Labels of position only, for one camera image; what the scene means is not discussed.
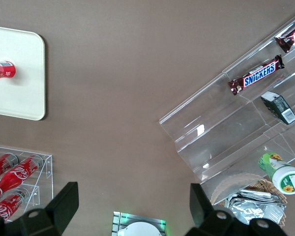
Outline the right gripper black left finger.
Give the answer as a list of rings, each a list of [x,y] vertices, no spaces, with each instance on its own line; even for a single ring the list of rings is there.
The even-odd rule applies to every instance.
[[[29,210],[10,223],[0,217],[0,236],[61,236],[78,208],[78,183],[68,182],[45,208]]]

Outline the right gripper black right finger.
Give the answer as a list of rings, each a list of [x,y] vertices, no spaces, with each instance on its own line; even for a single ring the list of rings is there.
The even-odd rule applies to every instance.
[[[214,209],[199,183],[190,184],[189,208],[195,223],[187,236],[285,236],[269,219],[255,218],[243,224],[226,208]]]

